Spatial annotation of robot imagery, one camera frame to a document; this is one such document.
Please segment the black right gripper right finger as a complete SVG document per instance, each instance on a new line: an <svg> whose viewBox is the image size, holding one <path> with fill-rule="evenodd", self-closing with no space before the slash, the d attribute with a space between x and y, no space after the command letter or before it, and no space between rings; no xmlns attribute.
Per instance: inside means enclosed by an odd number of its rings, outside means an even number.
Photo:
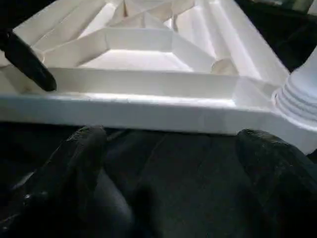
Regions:
<svg viewBox="0 0 317 238"><path fill-rule="evenodd" d="M236 153L279 238L317 236L317 165L296 146L261 130L236 135Z"/></svg>

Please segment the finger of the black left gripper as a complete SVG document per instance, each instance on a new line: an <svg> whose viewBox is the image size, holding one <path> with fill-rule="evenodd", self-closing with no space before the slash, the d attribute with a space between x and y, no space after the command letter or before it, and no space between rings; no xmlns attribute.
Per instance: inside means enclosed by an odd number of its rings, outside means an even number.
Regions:
<svg viewBox="0 0 317 238"><path fill-rule="evenodd" d="M57 89L54 76L39 60L33 49L12 29L0 30L0 50L4 57L41 89L52 92Z"/></svg>

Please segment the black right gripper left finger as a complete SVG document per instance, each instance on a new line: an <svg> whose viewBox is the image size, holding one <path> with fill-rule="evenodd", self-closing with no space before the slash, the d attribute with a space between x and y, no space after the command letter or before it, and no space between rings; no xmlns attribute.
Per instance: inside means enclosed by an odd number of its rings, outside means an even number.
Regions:
<svg viewBox="0 0 317 238"><path fill-rule="evenodd" d="M1 193L3 238L78 237L103 165L107 133L83 127Z"/></svg>

